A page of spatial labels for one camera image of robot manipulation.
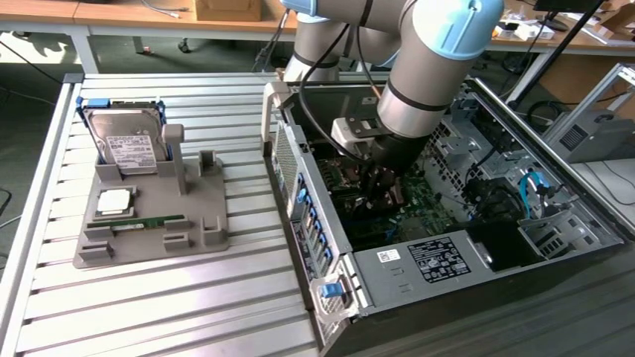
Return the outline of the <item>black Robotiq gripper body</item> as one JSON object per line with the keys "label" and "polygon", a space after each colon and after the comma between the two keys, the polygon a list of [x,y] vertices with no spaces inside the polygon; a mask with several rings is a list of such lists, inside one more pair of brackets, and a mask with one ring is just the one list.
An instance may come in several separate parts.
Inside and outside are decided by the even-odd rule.
{"label": "black Robotiq gripper body", "polygon": [[396,134],[378,136],[370,149],[370,158],[379,166],[403,175],[414,165],[431,136],[407,138]]}

